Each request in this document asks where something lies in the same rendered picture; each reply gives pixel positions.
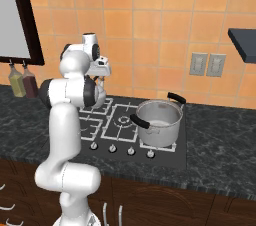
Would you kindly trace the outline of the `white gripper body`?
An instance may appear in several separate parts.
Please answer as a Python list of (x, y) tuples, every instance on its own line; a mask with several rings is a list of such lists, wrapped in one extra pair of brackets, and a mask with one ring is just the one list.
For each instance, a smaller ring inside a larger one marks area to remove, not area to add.
[(111, 66), (109, 64), (100, 65), (98, 63), (92, 63), (87, 71), (88, 75), (107, 77), (111, 75)]

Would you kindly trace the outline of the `narrow brown cupboard door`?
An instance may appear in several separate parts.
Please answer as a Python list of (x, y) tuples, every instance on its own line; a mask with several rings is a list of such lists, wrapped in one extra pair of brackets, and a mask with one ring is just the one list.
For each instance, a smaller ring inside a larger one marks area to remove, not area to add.
[(206, 226), (256, 226), (256, 201), (216, 195)]

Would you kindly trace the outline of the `black gas hob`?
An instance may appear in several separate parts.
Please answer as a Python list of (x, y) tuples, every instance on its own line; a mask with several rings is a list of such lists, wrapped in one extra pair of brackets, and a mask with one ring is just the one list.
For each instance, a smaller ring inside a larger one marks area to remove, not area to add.
[[(181, 120), (177, 141), (165, 148), (156, 148), (144, 144), (138, 136), (138, 126), (130, 120), (138, 106), (147, 99), (109, 96), (104, 104), (96, 109), (83, 108), (79, 111), (81, 125), (81, 153), (88, 156), (132, 161), (165, 166), (184, 170), (186, 168), (186, 127), (185, 108)], [(91, 150), (92, 142), (98, 144), (97, 150)], [(110, 145), (117, 148), (115, 153), (109, 152)], [(135, 154), (130, 156), (127, 150), (133, 147)], [(154, 158), (146, 156), (148, 150), (155, 152)]]

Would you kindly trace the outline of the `dark wall shelf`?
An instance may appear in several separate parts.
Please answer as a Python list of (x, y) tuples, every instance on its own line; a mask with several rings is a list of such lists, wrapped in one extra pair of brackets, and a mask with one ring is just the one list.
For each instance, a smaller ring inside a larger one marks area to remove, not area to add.
[(228, 36), (242, 60), (256, 64), (256, 29), (229, 28)]

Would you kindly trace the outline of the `wide brown cupboard door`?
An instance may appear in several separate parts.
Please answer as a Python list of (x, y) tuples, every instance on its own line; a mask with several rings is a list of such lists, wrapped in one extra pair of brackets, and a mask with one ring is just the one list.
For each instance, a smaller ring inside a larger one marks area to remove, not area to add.
[(112, 179), (114, 209), (123, 226), (206, 226), (213, 194)]

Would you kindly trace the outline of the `dark red hanging bottle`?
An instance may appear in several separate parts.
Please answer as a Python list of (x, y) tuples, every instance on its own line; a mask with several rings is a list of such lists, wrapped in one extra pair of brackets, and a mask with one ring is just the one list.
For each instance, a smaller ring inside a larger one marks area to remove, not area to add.
[(27, 66), (24, 66), (24, 73), (22, 76), (24, 88), (27, 98), (36, 98), (38, 96), (38, 87), (35, 75), (31, 73)]

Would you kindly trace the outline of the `dark framed window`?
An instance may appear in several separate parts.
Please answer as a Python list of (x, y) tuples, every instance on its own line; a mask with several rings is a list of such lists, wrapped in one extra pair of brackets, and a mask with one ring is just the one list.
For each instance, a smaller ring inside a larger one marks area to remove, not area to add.
[(45, 64), (30, 0), (0, 0), (0, 62)]

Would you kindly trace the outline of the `yellow-green hanging bottle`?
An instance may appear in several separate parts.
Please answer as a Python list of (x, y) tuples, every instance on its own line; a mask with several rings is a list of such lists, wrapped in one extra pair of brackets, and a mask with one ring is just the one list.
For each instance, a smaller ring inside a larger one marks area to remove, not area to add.
[(18, 72), (13, 63), (9, 64), (10, 74), (8, 76), (11, 88), (15, 97), (24, 97), (26, 91), (23, 84), (23, 77), (20, 72)]

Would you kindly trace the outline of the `grey wall socket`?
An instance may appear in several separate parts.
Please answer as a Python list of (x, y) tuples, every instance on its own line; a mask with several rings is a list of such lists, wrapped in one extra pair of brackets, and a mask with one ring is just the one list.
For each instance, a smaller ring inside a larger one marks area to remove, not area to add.
[(190, 74), (203, 76), (205, 73), (207, 58), (208, 58), (207, 53), (193, 52), (191, 63), (190, 63)]
[(206, 75), (209, 77), (221, 77), (225, 64), (225, 59), (225, 54), (211, 53)]

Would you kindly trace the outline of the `brown drawer front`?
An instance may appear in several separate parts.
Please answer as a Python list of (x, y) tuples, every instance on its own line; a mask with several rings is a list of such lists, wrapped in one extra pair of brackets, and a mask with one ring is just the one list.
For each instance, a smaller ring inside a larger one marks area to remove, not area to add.
[(16, 198), (40, 199), (46, 192), (34, 180), (36, 164), (0, 159), (0, 195)]

